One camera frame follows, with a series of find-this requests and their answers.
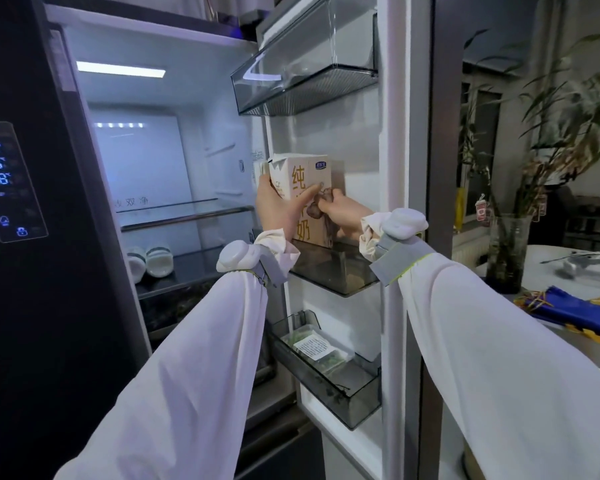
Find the blue cloth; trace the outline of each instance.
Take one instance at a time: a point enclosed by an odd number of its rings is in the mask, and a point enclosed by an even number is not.
[[[553,306],[543,304],[531,312],[533,316],[563,325],[570,323],[600,335],[600,305],[576,298],[555,286],[546,291],[545,301]]]

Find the glass vase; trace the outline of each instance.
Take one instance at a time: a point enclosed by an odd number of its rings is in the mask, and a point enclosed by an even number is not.
[[[520,292],[531,216],[492,216],[485,282],[501,294]]]

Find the white sleeve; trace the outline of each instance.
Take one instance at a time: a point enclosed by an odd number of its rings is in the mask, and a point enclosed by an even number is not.
[[[231,480],[266,306],[267,292],[251,273],[220,278],[56,480]]]
[[[600,479],[600,370],[469,269],[399,279],[431,377],[488,479]]]

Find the elastic cuff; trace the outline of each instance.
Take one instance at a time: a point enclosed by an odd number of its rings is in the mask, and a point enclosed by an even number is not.
[[[382,223],[391,216],[391,212],[376,212],[367,217],[362,217],[362,234],[360,235],[360,254],[369,261],[376,260],[374,254],[376,252],[376,244],[379,241],[378,237],[374,237],[374,233],[382,237]]]
[[[269,248],[285,277],[300,257],[300,251],[286,240],[282,229],[264,231],[256,237],[254,244]]]

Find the ceiling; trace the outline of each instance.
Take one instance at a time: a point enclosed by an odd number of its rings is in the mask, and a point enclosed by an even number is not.
[[[101,25],[67,27],[76,61],[165,69],[162,79],[78,72],[90,103],[180,106],[204,104],[250,57],[246,47],[227,47]]]

